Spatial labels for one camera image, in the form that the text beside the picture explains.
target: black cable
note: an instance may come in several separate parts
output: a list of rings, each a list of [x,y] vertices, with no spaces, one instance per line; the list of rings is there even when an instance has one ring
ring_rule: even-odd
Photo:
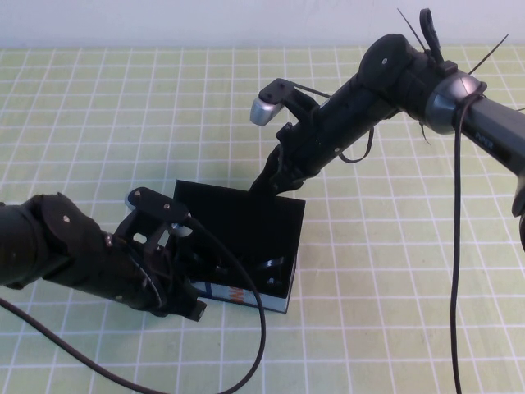
[[[329,99],[329,98],[330,98],[330,95],[329,95],[329,94],[326,94],[326,93],[320,92],[319,90],[315,90],[315,89],[309,88],[308,86],[302,86],[302,85],[296,84],[296,83],[293,82],[292,80],[290,81],[290,83],[291,83],[296,89],[301,89],[301,90],[304,90],[305,92],[310,92],[310,93],[317,94],[317,95],[319,95],[319,96],[324,97],[325,99]]]
[[[0,306],[4,309],[7,309],[12,314],[15,314],[22,320],[24,320],[26,323],[28,323],[30,326],[32,326],[35,330],[41,332],[44,336],[46,336],[50,341],[54,342],[55,345],[75,357],[78,361],[80,361],[82,364],[86,365],[90,369],[92,369],[94,372],[104,376],[105,378],[108,378],[112,382],[115,382],[118,385],[121,385],[123,387],[129,388],[130,390],[134,390],[136,392],[141,392],[143,394],[166,394],[164,392],[156,392],[155,390],[142,387],[138,384],[135,384],[133,382],[130,382],[128,380],[125,380],[121,378],[120,376],[115,375],[114,373],[109,372],[107,369],[101,367],[82,353],[80,353],[77,349],[72,347],[70,344],[62,340],[60,337],[55,335],[51,330],[46,328],[42,323],[35,320],[31,316],[29,316],[26,312],[24,312],[21,309],[18,309],[10,302],[4,300],[3,298],[0,298]]]
[[[488,59],[490,55],[496,51],[497,48],[500,47],[500,45],[507,39],[507,37],[509,37],[508,34],[476,66],[474,66],[474,68],[471,71],[469,71],[468,74],[471,75],[475,70],[477,70],[477,68],[481,64],[483,64],[485,60]]]
[[[251,379],[251,377],[257,370],[259,364],[261,363],[261,360],[263,359],[264,346],[266,345],[266,318],[264,317],[263,302],[261,301],[261,296],[259,295],[257,287],[253,283],[252,279],[249,277],[246,270],[244,270],[239,260],[235,258],[235,256],[224,246],[224,244],[222,244],[222,242],[220,242],[210,231],[204,228],[202,224],[200,224],[197,220],[195,220],[192,217],[187,219],[185,225],[193,231],[200,232],[202,235],[206,236],[209,241],[213,243],[213,246],[215,246],[221,252],[221,254],[228,260],[228,262],[239,271],[240,276],[244,279],[246,283],[248,283],[249,289],[253,292],[255,300],[257,301],[259,317],[261,319],[261,341],[259,343],[259,351],[257,353],[255,361],[253,362],[252,368],[246,373],[244,378],[242,378],[232,388],[229,388],[228,390],[219,393],[232,394],[239,390]]]
[[[219,394],[233,394],[234,392],[237,392],[242,386],[244,386],[251,379],[251,377],[257,370],[259,364],[261,363],[261,359],[263,358],[264,347],[266,344],[266,319],[264,316],[263,302],[261,301],[261,296],[259,295],[257,287],[255,286],[255,284],[249,277],[248,273],[244,270],[242,264],[211,232],[206,230],[197,220],[193,218],[190,218],[188,220],[188,222],[186,223],[186,226],[196,232],[201,233],[203,236],[208,238],[208,240],[213,244],[213,246],[223,254],[225,259],[235,269],[239,271],[241,277],[243,277],[243,279],[249,285],[249,289],[253,292],[253,295],[255,296],[255,300],[257,301],[257,307],[258,307],[259,315],[261,318],[261,342],[259,345],[259,351],[257,353],[257,357],[255,359],[255,362],[253,363],[252,368],[248,371],[248,373],[244,376],[244,378],[242,378],[232,388],[229,388],[228,390],[219,393]],[[92,361],[91,359],[83,355],[82,353],[80,353],[77,349],[69,345],[67,342],[62,340],[54,332],[46,328],[42,323],[40,323],[39,321],[37,321],[36,319],[28,315],[23,310],[17,308],[13,304],[11,304],[9,301],[4,300],[3,298],[0,298],[0,307],[8,310],[12,314],[24,320],[35,330],[42,333],[47,339],[55,343],[55,345],[57,345],[58,347],[60,347],[61,349],[69,353],[71,356],[75,357],[79,362],[86,365],[87,367],[92,369],[94,372],[111,380],[112,382],[120,386],[123,386],[125,388],[129,388],[130,390],[133,390],[135,392],[140,392],[142,394],[167,394],[165,392],[158,392],[150,388],[140,386],[138,384],[125,380],[124,378],[121,378],[115,375],[114,373],[109,372],[107,369],[101,367],[100,365],[98,365],[97,363],[95,363],[94,361]]]
[[[364,158],[366,158],[368,156],[368,154],[370,153],[370,150],[372,150],[372,142],[374,141],[374,128],[370,129],[370,131],[368,132],[368,143],[367,143],[367,150],[365,151],[364,155],[361,157],[361,158],[356,158],[356,159],[350,159],[350,158],[347,158],[343,152],[339,153],[339,158],[345,162],[345,163],[348,163],[348,164],[354,164],[354,163],[359,163],[361,160],[363,160]]]
[[[461,130],[467,110],[481,94],[468,96],[458,117],[454,135],[454,258],[452,272],[452,290],[450,294],[450,346],[452,352],[452,369],[454,370],[454,384],[456,393],[462,394],[459,380],[458,336],[456,333],[456,305],[458,304],[459,286],[459,258],[461,239]]]

